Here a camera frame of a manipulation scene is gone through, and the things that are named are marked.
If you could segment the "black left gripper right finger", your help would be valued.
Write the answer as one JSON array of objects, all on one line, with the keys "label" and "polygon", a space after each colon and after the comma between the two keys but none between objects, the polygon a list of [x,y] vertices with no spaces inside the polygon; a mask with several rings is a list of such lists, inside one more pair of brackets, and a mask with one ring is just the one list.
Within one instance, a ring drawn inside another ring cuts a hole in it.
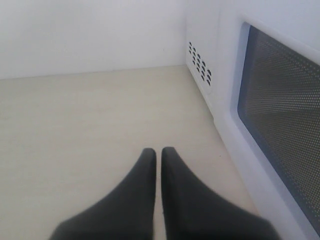
[{"label": "black left gripper right finger", "polygon": [[278,240],[271,223],[207,187],[174,147],[161,152],[161,197],[168,240]]}]

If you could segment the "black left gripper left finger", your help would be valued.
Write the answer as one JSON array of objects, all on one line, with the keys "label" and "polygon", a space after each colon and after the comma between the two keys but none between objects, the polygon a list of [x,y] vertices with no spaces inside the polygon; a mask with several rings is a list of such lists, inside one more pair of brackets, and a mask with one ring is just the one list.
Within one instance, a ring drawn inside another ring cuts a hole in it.
[{"label": "black left gripper left finger", "polygon": [[59,224],[50,239],[153,239],[156,179],[156,152],[145,148],[129,173],[108,195]]}]

